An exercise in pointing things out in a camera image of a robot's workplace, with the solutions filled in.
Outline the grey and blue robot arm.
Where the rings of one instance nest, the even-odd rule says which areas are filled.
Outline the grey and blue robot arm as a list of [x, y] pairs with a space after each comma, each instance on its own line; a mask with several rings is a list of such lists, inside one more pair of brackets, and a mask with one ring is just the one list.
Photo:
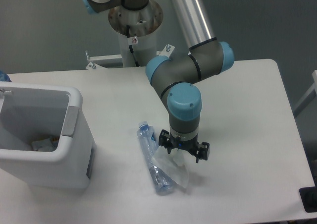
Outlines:
[[108, 11], [109, 23], [119, 35], [123, 66], [145, 68], [169, 114], [169, 130], [160, 133], [159, 145], [207, 160], [210, 145], [198, 141], [202, 97], [195, 84], [230, 69], [234, 53], [216, 38], [201, 0], [171, 0], [189, 49], [178, 59], [171, 58], [170, 45], [156, 52], [163, 11], [154, 0], [82, 1], [91, 14]]

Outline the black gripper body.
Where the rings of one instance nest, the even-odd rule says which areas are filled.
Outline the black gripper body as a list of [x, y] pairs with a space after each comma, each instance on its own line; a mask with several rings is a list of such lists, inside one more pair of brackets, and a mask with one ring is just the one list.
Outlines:
[[171, 147], [168, 148], [168, 154], [171, 154], [172, 149], [180, 149], [185, 150], [191, 155], [196, 155], [198, 152], [198, 134], [190, 139], [190, 140], [181, 140], [178, 136], [170, 135], [170, 145]]

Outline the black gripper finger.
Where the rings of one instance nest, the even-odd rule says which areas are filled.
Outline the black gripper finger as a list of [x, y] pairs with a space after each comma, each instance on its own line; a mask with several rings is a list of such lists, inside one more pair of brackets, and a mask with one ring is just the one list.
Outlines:
[[199, 143], [197, 141], [189, 145], [187, 152], [196, 158], [196, 163], [200, 160], [207, 161], [210, 154], [210, 144], [208, 142]]
[[167, 153], [170, 154], [173, 149], [170, 133], [164, 129], [161, 130], [159, 135], [158, 144], [167, 149]]

